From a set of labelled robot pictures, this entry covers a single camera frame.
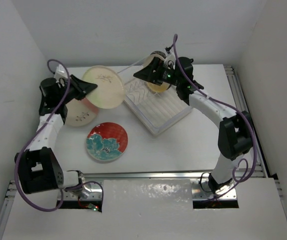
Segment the tan plate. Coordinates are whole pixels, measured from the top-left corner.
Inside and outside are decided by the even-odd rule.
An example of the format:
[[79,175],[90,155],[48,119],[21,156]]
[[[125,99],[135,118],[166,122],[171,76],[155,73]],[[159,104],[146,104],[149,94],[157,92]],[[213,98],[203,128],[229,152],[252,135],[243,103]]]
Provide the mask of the tan plate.
[[[160,59],[161,61],[165,60],[165,56],[164,55],[160,55],[158,53],[152,53],[151,55],[149,55],[143,62],[142,67],[145,68],[147,67],[152,60],[154,59],[154,57]],[[147,86],[147,88],[153,92],[153,93],[162,93],[167,91],[171,85],[169,83],[163,82],[161,85],[157,85],[151,82],[145,82],[145,85]]]

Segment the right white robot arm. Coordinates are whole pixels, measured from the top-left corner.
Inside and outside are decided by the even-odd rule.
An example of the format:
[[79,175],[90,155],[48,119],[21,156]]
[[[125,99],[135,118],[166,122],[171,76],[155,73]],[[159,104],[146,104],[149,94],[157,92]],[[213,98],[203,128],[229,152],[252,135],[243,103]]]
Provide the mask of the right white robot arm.
[[204,87],[194,80],[193,59],[179,57],[174,66],[153,57],[152,61],[133,77],[160,86],[163,83],[175,86],[178,97],[187,105],[200,111],[218,128],[220,155],[215,168],[208,175],[207,186],[215,194],[235,177],[237,163],[254,146],[251,116],[225,103],[220,103],[203,92]]

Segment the pink cream branch plate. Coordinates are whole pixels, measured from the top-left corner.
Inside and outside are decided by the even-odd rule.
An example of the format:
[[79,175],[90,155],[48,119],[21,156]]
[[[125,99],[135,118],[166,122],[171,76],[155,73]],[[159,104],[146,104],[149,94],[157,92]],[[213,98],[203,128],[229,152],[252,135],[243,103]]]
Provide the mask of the pink cream branch plate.
[[99,113],[99,108],[87,98],[72,99],[66,105],[67,116],[65,124],[71,127],[82,127],[92,122]]

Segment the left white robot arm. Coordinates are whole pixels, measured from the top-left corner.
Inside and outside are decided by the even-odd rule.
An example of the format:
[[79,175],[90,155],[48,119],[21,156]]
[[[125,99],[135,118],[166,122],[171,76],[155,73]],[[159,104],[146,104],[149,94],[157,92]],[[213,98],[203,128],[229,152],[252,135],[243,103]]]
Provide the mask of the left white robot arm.
[[41,81],[41,103],[37,135],[16,154],[15,163],[21,188],[25,194],[74,187],[79,184],[79,171],[63,171],[54,148],[59,131],[66,123],[67,103],[82,100],[97,88],[71,75],[69,79],[46,78]]

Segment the red blue floral plate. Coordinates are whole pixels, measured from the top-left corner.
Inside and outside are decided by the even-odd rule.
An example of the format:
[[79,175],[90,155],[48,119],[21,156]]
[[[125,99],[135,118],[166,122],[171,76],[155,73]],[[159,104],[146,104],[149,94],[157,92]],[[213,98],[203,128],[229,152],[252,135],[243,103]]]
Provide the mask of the red blue floral plate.
[[85,146],[94,160],[108,163],[115,161],[126,151],[128,140],[128,134],[121,125],[103,122],[89,132]]

